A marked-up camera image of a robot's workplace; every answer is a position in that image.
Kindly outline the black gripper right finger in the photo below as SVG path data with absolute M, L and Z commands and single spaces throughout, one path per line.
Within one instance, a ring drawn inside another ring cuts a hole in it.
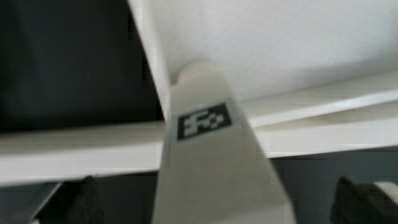
M 330 224 L 398 224 L 398 184 L 339 178 Z

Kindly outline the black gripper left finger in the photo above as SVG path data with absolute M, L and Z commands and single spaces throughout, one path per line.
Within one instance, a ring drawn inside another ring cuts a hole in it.
M 104 224 L 97 183 L 90 176 L 61 183 L 35 218 L 38 224 Z

